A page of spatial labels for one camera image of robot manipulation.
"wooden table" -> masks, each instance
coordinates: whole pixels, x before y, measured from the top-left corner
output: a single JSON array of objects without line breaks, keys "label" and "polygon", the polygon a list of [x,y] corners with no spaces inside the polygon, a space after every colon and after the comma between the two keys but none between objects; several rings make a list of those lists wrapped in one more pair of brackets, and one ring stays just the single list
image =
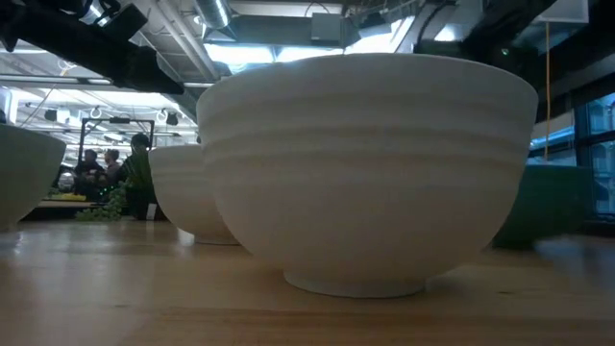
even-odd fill
[{"label": "wooden table", "polygon": [[286,284],[168,223],[22,223],[0,235],[0,345],[615,345],[615,243],[485,252],[402,299]]}]

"bowl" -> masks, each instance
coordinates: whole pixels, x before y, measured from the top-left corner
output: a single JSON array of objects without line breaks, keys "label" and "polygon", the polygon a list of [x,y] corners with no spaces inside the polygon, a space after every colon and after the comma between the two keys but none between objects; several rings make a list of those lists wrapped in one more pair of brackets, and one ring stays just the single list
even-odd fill
[{"label": "bowl", "polygon": [[199,145],[159,147],[149,153],[154,191],[164,215],[204,244],[236,245],[211,196]]},{"label": "bowl", "polygon": [[300,288],[393,297],[503,225],[537,103],[488,65],[367,54],[246,71],[197,112],[205,175],[239,243]]},{"label": "bowl", "polygon": [[32,211],[59,174],[66,144],[0,124],[0,232]]}]

